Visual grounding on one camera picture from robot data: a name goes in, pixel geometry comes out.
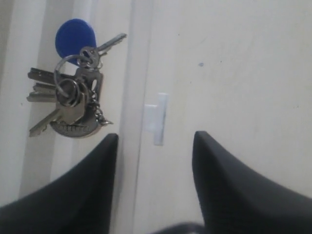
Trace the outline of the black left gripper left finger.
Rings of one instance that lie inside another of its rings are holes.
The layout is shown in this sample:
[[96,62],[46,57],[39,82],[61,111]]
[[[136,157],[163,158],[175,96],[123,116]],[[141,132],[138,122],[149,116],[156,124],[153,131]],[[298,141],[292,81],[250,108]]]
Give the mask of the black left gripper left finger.
[[0,209],[2,234],[107,234],[118,135],[108,134],[82,161],[43,188]]

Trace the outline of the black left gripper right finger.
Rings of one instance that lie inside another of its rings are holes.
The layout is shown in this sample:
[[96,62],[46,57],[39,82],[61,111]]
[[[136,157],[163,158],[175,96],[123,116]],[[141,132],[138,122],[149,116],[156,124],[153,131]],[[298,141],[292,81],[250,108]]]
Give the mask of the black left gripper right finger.
[[310,197],[256,172],[205,131],[194,135],[192,171],[208,233],[311,233]]

